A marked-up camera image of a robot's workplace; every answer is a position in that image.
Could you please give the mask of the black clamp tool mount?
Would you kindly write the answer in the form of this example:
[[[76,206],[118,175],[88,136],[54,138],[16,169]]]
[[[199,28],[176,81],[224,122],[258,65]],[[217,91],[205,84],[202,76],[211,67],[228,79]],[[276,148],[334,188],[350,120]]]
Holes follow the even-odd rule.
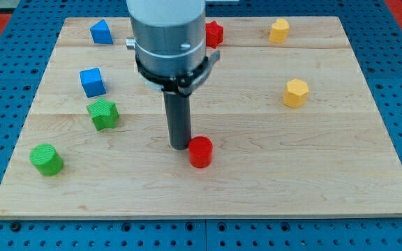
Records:
[[[140,77],[151,90],[189,96],[194,90],[206,82],[215,63],[219,61],[220,58],[221,52],[215,51],[210,57],[205,56],[202,63],[194,70],[174,76],[157,75],[156,73],[150,72],[142,65],[138,57],[135,57],[135,62]]]

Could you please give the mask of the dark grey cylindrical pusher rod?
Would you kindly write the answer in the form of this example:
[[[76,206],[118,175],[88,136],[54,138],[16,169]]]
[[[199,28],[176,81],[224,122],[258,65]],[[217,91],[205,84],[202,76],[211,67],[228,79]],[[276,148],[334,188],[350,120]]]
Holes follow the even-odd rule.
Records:
[[[164,93],[163,97],[170,145],[176,150],[185,150],[191,140],[190,99],[171,93]]]

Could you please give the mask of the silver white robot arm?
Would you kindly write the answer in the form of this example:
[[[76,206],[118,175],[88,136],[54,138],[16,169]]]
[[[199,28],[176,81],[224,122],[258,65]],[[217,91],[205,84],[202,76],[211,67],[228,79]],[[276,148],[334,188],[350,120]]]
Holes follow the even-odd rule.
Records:
[[[191,140],[190,95],[210,75],[220,52],[206,51],[203,0],[126,0],[140,77],[165,102],[170,144],[184,150]]]

